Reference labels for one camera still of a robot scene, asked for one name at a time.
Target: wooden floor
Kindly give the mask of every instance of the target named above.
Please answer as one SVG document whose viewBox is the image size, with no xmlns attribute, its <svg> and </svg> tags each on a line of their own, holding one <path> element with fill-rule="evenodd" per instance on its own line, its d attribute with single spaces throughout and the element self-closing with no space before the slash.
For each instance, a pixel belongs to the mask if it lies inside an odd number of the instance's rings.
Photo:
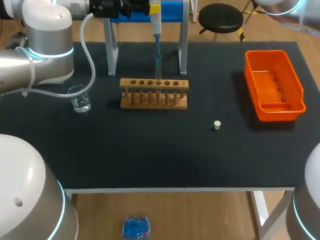
<svg viewBox="0 0 320 240">
<path fill-rule="evenodd" d="M 199 10 L 210 3 L 223 2 L 240 10 L 246 0 L 199 0 Z M 104 42 L 103 24 L 92 19 L 85 30 L 85 39 Z M 118 41 L 153 42 L 148 23 L 115 24 Z M 79 41 L 80 22 L 73 23 L 73 39 Z M 212 41 L 213 33 L 199 35 L 199 23 L 189 24 L 190 41 Z M 164 23 L 161 41 L 177 42 L 180 25 Z M 267 15 L 254 15 L 243 27 L 247 41 L 296 41 L 320 86 L 320 40 L 286 29 Z M 0 48 L 6 40 L 19 31 L 15 20 L 4 21 L 0 36 Z M 222 36 L 224 42 L 238 42 L 238 34 Z M 280 200 L 280 191 L 264 192 L 268 211 Z M 118 240 L 126 216 L 150 219 L 151 240 L 253 240 L 257 239 L 251 206 L 245 192 L 197 192 L 197 193 L 113 193 L 79 194 L 73 199 L 79 219 L 78 240 Z M 275 240 L 289 239 L 283 228 Z"/>
</svg>

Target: black table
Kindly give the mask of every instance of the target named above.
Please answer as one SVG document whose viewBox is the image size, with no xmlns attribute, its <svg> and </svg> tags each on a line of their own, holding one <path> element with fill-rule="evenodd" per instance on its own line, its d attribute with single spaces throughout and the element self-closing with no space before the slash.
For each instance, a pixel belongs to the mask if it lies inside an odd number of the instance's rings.
<svg viewBox="0 0 320 240">
<path fill-rule="evenodd" d="M 91 72 L 80 44 L 66 93 Z M 320 143 L 320 94 L 294 42 L 190 43 L 187 76 L 179 76 L 176 43 L 163 43 L 162 78 L 187 79 L 188 110 L 120 109 L 120 78 L 154 78 L 153 43 L 120 43 L 116 76 L 108 76 L 103 43 L 88 43 L 96 66 L 91 110 L 37 93 L 0 99 L 0 133 L 33 145 L 65 189 L 293 188 Z M 261 123 L 244 76 L 248 50 L 285 50 L 304 88 L 306 113 L 295 122 Z M 213 122 L 221 121 L 219 131 Z"/>
</svg>

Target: wooden test tube rack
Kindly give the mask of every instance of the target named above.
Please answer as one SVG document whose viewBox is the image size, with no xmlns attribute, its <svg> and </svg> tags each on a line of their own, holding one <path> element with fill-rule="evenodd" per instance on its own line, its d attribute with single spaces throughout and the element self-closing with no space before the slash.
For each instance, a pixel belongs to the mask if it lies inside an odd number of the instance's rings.
<svg viewBox="0 0 320 240">
<path fill-rule="evenodd" d="M 122 109 L 188 109 L 188 80 L 121 78 L 120 87 L 124 88 L 120 105 Z M 134 89 L 154 89 L 154 92 L 135 92 Z M 168 93 L 166 90 L 179 92 Z"/>
</svg>

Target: wooden dowel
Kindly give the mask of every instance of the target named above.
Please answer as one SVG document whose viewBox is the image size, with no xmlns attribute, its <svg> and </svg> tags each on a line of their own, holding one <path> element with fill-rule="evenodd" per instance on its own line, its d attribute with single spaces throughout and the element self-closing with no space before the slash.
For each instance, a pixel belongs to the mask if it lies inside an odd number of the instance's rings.
<svg viewBox="0 0 320 240">
<path fill-rule="evenodd" d="M 131 104 L 135 105 L 135 92 L 134 91 L 131 92 Z"/>
<path fill-rule="evenodd" d="M 140 92 L 139 92 L 139 98 L 140 98 L 140 102 L 139 102 L 139 103 L 140 103 L 140 104 L 142 104 L 142 98 L 143 98 L 143 96 L 144 96 L 144 95 L 142 94 L 142 91 L 140 91 Z"/>
<path fill-rule="evenodd" d="M 183 99 L 185 97 L 185 93 L 186 91 L 185 90 L 182 90 L 181 93 L 180 93 L 180 98 Z"/>
<path fill-rule="evenodd" d="M 167 92 L 164 93 L 164 97 L 165 97 L 165 105 L 168 105 L 168 93 Z"/>
<path fill-rule="evenodd" d="M 151 104 L 151 91 L 148 91 L 148 104 Z"/>
<path fill-rule="evenodd" d="M 177 102 L 177 93 L 174 92 L 174 94 L 173 94 L 173 106 L 176 105 L 176 102 Z"/>
<path fill-rule="evenodd" d="M 156 92 L 155 92 L 155 103 L 156 103 L 157 105 L 159 105 L 159 98 L 160 98 L 159 92 L 156 91 Z"/>
<path fill-rule="evenodd" d="M 129 95 L 128 93 L 129 93 L 129 89 L 127 87 L 125 87 L 124 88 L 124 96 L 125 96 L 126 100 L 128 100 L 128 95 Z"/>
</svg>

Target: orange plastic container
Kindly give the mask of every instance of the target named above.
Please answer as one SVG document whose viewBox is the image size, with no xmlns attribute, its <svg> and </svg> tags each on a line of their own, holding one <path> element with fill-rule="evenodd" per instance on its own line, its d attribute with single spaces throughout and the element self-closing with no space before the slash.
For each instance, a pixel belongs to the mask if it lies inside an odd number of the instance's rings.
<svg viewBox="0 0 320 240">
<path fill-rule="evenodd" d="M 261 121 L 294 121 L 306 111 L 304 89 L 285 51 L 247 51 L 244 73 Z"/>
</svg>

